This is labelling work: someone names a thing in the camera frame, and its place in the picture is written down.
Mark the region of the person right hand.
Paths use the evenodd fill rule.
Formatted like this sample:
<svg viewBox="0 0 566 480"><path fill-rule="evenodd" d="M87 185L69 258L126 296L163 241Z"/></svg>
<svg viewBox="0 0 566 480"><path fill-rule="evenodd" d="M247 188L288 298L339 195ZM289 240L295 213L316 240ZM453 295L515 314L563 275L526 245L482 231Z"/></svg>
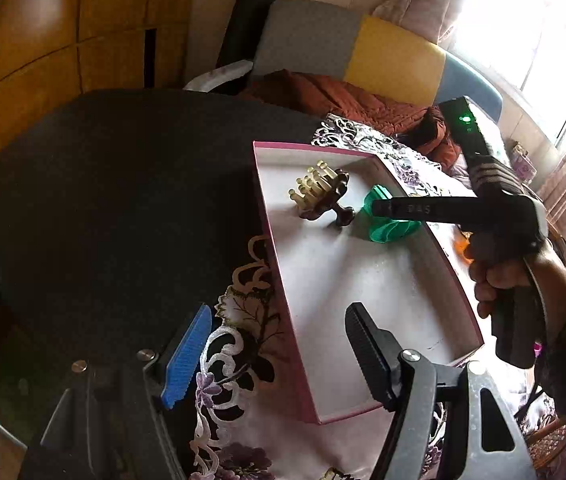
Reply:
<svg viewBox="0 0 566 480"><path fill-rule="evenodd" d="M566 324L566 268L550 242L522 259L490 264L480 254L477 234L469 237L464 255L472 263L469 277L475 283L478 314L488 318L496 305L496 292L514 287L536 286L544 304L546 342L552 344Z"/></svg>

